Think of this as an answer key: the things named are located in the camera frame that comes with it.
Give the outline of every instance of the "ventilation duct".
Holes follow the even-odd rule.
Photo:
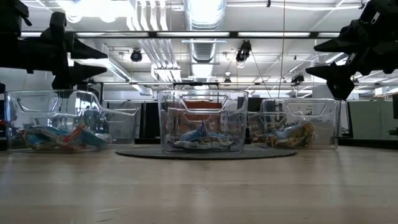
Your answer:
[[[188,30],[214,31],[220,30],[226,9],[226,0],[184,0],[185,19]],[[208,77],[213,72],[213,66],[206,63],[214,62],[216,43],[190,44],[193,63],[192,73],[196,77]]]

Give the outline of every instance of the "wooden table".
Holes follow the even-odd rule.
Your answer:
[[[0,223],[398,223],[398,151],[246,161],[0,152]]]

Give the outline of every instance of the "round gray mat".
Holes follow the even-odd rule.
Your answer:
[[[122,156],[153,158],[153,159],[229,160],[229,159],[264,159],[264,158],[293,156],[297,154],[297,150],[263,149],[256,146],[245,146],[243,152],[163,153],[160,150],[160,146],[142,146],[133,149],[117,149],[116,153]]]

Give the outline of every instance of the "clear plastic bin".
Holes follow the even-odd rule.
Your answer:
[[[252,144],[261,147],[336,149],[341,101],[277,98],[262,101],[249,113]]]
[[[114,145],[121,136],[124,144],[132,145],[137,110],[124,113],[102,108],[97,97],[86,91],[9,91],[5,111],[8,149],[94,151]],[[127,141],[124,133],[129,135]]]
[[[243,151],[247,92],[162,90],[157,99],[164,152]]]

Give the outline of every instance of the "black mechanical claw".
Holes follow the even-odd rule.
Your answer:
[[[345,100],[354,88],[351,76],[385,74],[398,68],[398,1],[370,0],[361,17],[341,29],[338,37],[314,47],[319,52],[349,55],[345,65],[308,68],[309,74],[326,79],[335,98]]]
[[[19,39],[22,19],[28,25],[28,8],[20,0],[0,1],[0,37],[4,40],[0,67],[51,71],[55,75],[53,89],[72,89],[81,81],[106,72],[106,68],[80,65],[68,66],[68,53],[72,59],[108,58],[98,50],[81,43],[73,32],[65,32],[66,16],[62,12],[51,15],[49,28],[40,37]]]

